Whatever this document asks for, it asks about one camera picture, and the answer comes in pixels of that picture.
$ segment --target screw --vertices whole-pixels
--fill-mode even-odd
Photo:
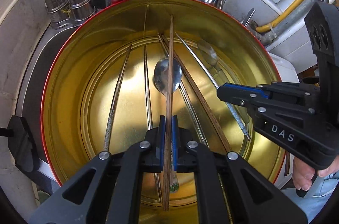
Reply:
[[[264,112],[266,112],[266,108],[264,108],[264,107],[259,107],[259,108],[258,108],[258,111],[259,111],[260,113],[264,113]]]
[[[106,160],[110,157],[110,153],[108,151],[101,151],[98,155],[99,159]]]
[[[149,148],[150,147],[150,142],[149,141],[141,141],[139,146],[141,148]]]
[[[187,146],[188,146],[189,148],[196,148],[196,147],[198,146],[198,143],[197,143],[196,141],[189,141],[189,142],[187,143]]]
[[[231,152],[227,153],[227,157],[230,160],[236,160],[236,159],[238,159],[239,155],[238,155],[238,153],[231,151]]]

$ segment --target human hand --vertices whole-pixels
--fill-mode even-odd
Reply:
[[[318,176],[325,177],[339,170],[339,156],[337,156],[333,163],[324,170],[318,170]],[[312,185],[312,177],[315,174],[314,168],[304,163],[298,158],[294,158],[293,161],[293,183],[297,190],[303,189],[304,191],[309,190]]]

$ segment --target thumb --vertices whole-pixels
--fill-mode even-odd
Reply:
[[[333,163],[328,168],[324,170],[319,170],[318,175],[320,177],[325,177],[327,175],[330,175],[331,173],[335,173],[338,170],[339,170],[339,156],[337,156],[334,159]]]

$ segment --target yellow gas hose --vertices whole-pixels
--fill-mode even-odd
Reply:
[[[278,16],[275,20],[273,20],[272,22],[261,26],[261,27],[257,27],[256,31],[258,33],[265,33],[267,31],[269,31],[272,28],[274,28],[275,26],[278,25],[279,22],[281,22],[284,18],[286,18],[290,13],[292,13],[292,11],[297,8],[301,2],[304,0],[294,0],[293,3],[291,5],[289,5],[289,7],[280,15]]]

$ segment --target metal tin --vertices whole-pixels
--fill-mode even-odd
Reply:
[[[214,7],[195,0],[129,0],[112,5],[88,20],[68,39],[45,84],[41,105],[42,138],[47,159],[60,184],[103,150],[115,84],[130,44],[132,51],[118,98],[109,151],[125,151],[131,144],[142,141],[147,130],[144,45],[147,45],[153,125],[158,125],[166,104],[165,97],[152,82],[155,64],[164,57],[157,34],[169,35],[171,15],[175,17],[174,30],[199,57],[199,39],[203,38],[213,46],[230,82],[256,86],[280,80],[270,56],[258,40],[239,22]],[[243,133],[225,103],[217,98],[215,87],[177,39],[174,50],[219,120],[232,149],[274,182],[284,160],[284,150],[255,133],[251,119],[239,109],[240,114],[246,115],[251,133],[251,141],[244,141]],[[185,78],[183,84],[210,148],[226,154]],[[189,129],[199,141],[179,91],[174,93],[173,101],[173,114],[178,115],[179,126]],[[197,223],[194,176],[178,173],[178,179],[180,188],[170,196],[170,210],[174,213],[166,214],[158,200],[154,175],[145,174],[141,223]]]

